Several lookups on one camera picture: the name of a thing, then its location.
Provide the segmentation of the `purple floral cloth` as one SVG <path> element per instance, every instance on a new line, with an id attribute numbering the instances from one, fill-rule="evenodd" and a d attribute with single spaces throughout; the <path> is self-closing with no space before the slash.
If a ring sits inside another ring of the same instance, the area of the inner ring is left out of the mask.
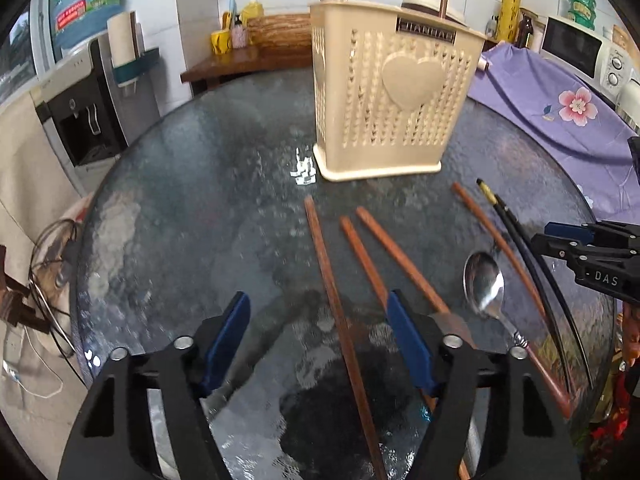
<path id="1" fill-rule="evenodd" d="M 576 76 L 502 42 L 483 53 L 469 97 L 538 142 L 572 178 L 599 220 L 639 222 L 634 132 Z"/>

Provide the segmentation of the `wooden chair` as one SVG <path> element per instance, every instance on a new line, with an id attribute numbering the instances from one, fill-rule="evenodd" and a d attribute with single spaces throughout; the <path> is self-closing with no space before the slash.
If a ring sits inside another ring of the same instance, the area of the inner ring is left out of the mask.
<path id="1" fill-rule="evenodd" d="M 40 318 L 27 302 L 29 289 L 6 273 L 6 246 L 0 246 L 0 315 L 6 324 L 22 324 L 37 332 L 50 333 L 51 323 Z"/>

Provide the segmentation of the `yellow mug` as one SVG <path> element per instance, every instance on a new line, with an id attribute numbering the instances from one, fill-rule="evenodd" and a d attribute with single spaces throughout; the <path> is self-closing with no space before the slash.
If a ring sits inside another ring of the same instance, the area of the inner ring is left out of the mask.
<path id="1" fill-rule="evenodd" d="M 221 29 L 212 32 L 209 40 L 214 55 L 223 55 L 232 50 L 232 35 L 230 29 Z"/>

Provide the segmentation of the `metal spoon wooden handle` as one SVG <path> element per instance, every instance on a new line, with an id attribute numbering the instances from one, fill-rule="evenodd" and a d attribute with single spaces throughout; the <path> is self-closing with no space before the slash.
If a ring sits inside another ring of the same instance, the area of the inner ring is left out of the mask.
<path id="1" fill-rule="evenodd" d="M 472 252 L 466 258 L 463 275 L 463 290 L 471 309 L 483 318 L 499 321 L 518 347 L 518 356 L 527 356 L 535 365 L 562 415 L 569 419 L 573 413 L 570 397 L 550 375 L 544 364 L 540 362 L 533 346 L 502 312 L 504 299 L 504 278 L 496 260 L 488 252 Z"/>

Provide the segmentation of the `wooden side table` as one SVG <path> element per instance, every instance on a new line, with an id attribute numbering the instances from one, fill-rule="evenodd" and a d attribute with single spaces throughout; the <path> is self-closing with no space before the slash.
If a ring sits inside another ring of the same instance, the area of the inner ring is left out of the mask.
<path id="1" fill-rule="evenodd" d="M 180 75 L 194 96 L 246 75 L 274 70 L 292 70 L 312 65 L 311 47 L 269 50 L 251 46 L 224 54 L 213 54 Z"/>

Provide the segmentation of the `yellow soap dispenser bottle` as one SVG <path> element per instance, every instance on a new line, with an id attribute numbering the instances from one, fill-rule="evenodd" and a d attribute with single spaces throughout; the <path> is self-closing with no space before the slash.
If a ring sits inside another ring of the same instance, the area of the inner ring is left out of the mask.
<path id="1" fill-rule="evenodd" d="M 258 0 L 250 0 L 240 12 L 240 20 L 244 26 L 255 18 L 261 18 L 264 15 L 264 7 Z"/>

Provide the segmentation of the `round glass table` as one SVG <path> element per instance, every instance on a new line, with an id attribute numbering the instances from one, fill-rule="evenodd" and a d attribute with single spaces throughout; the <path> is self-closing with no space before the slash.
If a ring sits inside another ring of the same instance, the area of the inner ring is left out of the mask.
<path id="1" fill-rule="evenodd" d="M 464 104 L 436 174 L 330 182 L 312 147 L 310 70 L 247 76 L 155 124 L 102 182 L 85 221 L 72 300 L 82 374 L 112 349 L 155 351 L 189 335 L 236 292 L 250 326 L 224 385 L 204 403 L 237 479 L 369 479 L 373 469 L 324 290 L 304 200 L 314 200 L 348 318 L 386 474 L 407 474 L 428 417 L 383 308 L 341 229 L 366 208 L 477 345 L 511 337 L 465 301 L 466 258 L 492 237 L 452 186 L 478 204 L 484 180 L 528 232 L 588 223 L 582 190 L 527 134 Z"/>

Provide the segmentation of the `white microwave oven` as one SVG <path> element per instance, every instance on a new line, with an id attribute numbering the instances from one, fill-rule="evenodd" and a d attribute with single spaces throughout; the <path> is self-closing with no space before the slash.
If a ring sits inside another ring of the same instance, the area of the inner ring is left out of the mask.
<path id="1" fill-rule="evenodd" d="M 625 49 L 593 30 L 549 16 L 539 54 L 579 77 L 612 103 L 639 74 Z"/>

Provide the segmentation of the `white water dispenser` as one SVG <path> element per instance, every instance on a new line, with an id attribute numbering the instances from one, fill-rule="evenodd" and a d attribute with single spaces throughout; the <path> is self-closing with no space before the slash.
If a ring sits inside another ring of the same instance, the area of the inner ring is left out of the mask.
<path id="1" fill-rule="evenodd" d="M 94 192 L 116 159 L 160 120 L 150 76 L 158 62 L 160 50 L 152 48 L 115 67 L 104 32 L 80 44 L 32 92 L 40 124 L 79 195 Z"/>

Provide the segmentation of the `yellow roll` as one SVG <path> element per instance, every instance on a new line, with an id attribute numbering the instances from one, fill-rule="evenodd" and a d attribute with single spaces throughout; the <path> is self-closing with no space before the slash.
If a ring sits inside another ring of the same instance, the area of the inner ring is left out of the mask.
<path id="1" fill-rule="evenodd" d="M 520 15 L 521 0 L 501 0 L 498 14 L 496 39 L 515 44 L 518 34 L 518 16 Z"/>

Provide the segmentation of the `brown woven basin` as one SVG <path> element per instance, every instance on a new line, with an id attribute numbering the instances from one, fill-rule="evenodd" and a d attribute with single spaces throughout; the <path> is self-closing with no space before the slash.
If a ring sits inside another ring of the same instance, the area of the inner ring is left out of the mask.
<path id="1" fill-rule="evenodd" d="M 271 14 L 247 22 L 250 41 L 262 50 L 284 51 L 311 48 L 309 13 Z"/>

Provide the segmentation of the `brown white rice cooker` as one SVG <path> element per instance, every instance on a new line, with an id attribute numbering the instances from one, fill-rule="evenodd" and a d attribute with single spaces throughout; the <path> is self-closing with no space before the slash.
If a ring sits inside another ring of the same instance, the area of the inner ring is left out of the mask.
<path id="1" fill-rule="evenodd" d="M 436 0 L 402 0 L 400 6 L 404 9 L 439 16 L 439 2 Z M 463 14 L 454 10 L 452 6 L 447 8 L 446 19 L 465 26 Z"/>

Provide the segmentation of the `dark glass bottle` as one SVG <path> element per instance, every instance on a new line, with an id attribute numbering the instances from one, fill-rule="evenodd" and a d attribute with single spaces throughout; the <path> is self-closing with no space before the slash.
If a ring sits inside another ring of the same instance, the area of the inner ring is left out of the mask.
<path id="1" fill-rule="evenodd" d="M 534 33 L 533 20 L 529 15 L 524 14 L 520 24 L 518 24 L 518 34 L 514 46 L 519 49 L 527 47 L 529 37 Z"/>

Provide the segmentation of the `black chopstick gold tip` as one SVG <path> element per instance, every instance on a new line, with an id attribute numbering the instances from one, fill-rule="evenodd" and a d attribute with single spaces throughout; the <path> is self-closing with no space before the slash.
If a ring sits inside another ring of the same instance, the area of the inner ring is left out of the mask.
<path id="1" fill-rule="evenodd" d="M 532 257 L 528 254 L 527 249 L 525 248 L 524 240 L 522 239 L 521 235 L 518 235 L 518 232 L 516 232 L 516 227 L 514 226 L 514 223 L 506 215 L 506 210 L 503 208 L 503 206 L 499 205 L 497 197 L 495 196 L 494 192 L 492 192 L 490 187 L 480 178 L 476 179 L 476 184 L 478 185 L 478 187 L 480 188 L 484 196 L 487 198 L 488 202 L 491 203 L 492 206 L 494 206 L 496 213 L 502 220 L 504 226 L 506 227 L 506 230 L 508 231 L 512 240 L 514 241 L 516 248 L 518 248 L 518 252 L 520 253 L 520 256 L 524 264 L 526 265 L 527 271 L 530 275 L 530 280 L 532 281 L 533 286 L 536 289 L 537 301 L 544 308 L 544 322 L 546 322 L 548 326 L 549 333 L 555 344 L 555 348 L 556 350 L 558 350 L 558 353 L 559 353 L 567 391 L 570 394 L 570 396 L 574 398 L 575 388 L 573 384 L 573 379 L 570 377 L 570 370 L 568 369 L 568 366 L 567 366 L 565 348 L 562 341 L 562 337 L 560 335 L 558 323 L 556 322 L 547 294 L 544 291 L 544 285 L 541 283 L 541 279 L 536 270 L 535 263 L 533 263 Z"/>

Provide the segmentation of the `cream plastic utensil holder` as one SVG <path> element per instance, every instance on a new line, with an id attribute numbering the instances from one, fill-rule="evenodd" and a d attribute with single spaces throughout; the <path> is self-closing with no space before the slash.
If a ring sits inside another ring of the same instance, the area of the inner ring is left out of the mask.
<path id="1" fill-rule="evenodd" d="M 439 171 L 485 35 L 367 1 L 320 0 L 309 10 L 314 158 L 322 177 Z"/>

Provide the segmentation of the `green stacked bowls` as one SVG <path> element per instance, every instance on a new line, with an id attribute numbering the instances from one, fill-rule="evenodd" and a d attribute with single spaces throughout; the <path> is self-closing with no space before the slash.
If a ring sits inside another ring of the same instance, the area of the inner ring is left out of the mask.
<path id="1" fill-rule="evenodd" d="M 596 24 L 596 0 L 567 0 L 567 17 L 579 25 L 594 29 Z"/>

